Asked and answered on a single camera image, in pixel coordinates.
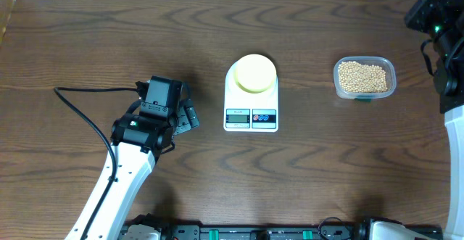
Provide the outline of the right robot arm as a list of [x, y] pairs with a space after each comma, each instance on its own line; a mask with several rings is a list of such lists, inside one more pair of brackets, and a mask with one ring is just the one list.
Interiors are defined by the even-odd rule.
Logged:
[[445, 239], [463, 238], [463, 0], [417, 0], [405, 25], [426, 33], [420, 51], [439, 94], [450, 147], [450, 202]]

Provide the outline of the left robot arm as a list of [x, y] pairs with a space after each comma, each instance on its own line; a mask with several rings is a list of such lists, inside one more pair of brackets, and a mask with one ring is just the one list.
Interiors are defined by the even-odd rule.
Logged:
[[76, 106], [69, 107], [102, 139], [107, 158], [68, 239], [117, 239], [134, 199], [161, 155], [175, 149], [174, 137], [199, 126], [187, 83], [152, 76], [137, 82], [138, 99], [112, 125], [111, 136]]

